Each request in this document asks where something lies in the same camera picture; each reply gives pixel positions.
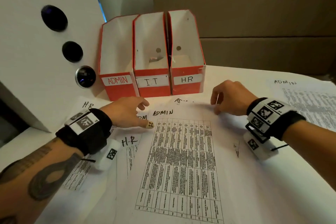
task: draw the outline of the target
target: white table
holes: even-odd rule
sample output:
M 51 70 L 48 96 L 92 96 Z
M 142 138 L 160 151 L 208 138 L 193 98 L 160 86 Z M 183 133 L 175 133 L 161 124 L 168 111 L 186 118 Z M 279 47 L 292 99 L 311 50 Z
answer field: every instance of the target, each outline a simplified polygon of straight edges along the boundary
M 266 84 L 267 79 L 318 81 L 315 78 L 293 73 L 207 66 L 204 92 L 194 94 L 192 97 L 199 101 L 209 102 L 213 87 L 227 79 L 240 81 L 259 97 L 272 97 L 270 88 Z M 105 91 L 101 92 L 98 98 L 108 99 Z M 171 98 L 148 98 L 148 101 L 165 103 Z M 0 148 L 0 170 L 44 145 L 53 137 L 54 134 L 28 128 Z M 300 214 L 311 223 L 336 223 L 336 192 L 293 150 L 290 149 L 289 153 L 287 152 L 287 155 L 280 160 L 281 162 L 277 158 L 277 163 L 268 162 L 266 170 L 277 180 L 279 188 L 283 189 L 283 193 L 297 206 Z

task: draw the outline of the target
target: brown cardboard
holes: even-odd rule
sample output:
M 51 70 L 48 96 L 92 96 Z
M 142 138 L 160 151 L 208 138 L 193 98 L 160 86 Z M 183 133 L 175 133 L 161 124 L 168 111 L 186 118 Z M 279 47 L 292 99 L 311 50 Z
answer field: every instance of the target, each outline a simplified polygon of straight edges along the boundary
M 154 0 L 190 9 L 200 37 L 336 36 L 336 0 Z
M 202 38 L 207 65 L 326 74 L 336 37 Z

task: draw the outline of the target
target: round hole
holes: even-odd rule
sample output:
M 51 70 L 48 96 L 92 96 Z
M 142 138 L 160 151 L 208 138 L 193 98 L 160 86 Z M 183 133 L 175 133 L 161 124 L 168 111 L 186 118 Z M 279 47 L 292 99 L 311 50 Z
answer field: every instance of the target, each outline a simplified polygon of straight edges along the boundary
M 63 11 L 53 5 L 46 5 L 41 10 L 42 19 L 53 31 L 62 32 L 68 26 L 68 19 Z
M 89 66 L 82 66 L 76 71 L 76 83 L 81 88 L 90 88 L 96 81 L 96 73 Z
M 69 41 L 62 46 L 62 53 L 66 60 L 75 63 L 82 59 L 83 49 L 75 42 Z

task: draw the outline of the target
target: left hand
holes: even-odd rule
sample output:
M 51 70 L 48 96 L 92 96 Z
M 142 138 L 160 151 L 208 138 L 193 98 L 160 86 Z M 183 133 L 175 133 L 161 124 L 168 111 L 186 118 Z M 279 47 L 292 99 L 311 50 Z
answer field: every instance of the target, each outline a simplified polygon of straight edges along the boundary
M 154 128 L 154 124 L 149 120 L 142 120 L 137 117 L 137 107 L 145 110 L 149 102 L 143 97 L 123 97 L 100 108 L 106 113 L 112 124 L 119 128 L 142 127 Z

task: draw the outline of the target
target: table grid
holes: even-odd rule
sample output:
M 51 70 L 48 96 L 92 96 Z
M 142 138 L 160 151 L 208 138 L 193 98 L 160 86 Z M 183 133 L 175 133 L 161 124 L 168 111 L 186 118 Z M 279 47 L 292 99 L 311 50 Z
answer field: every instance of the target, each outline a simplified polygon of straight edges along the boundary
M 157 119 L 135 209 L 224 223 L 210 121 Z

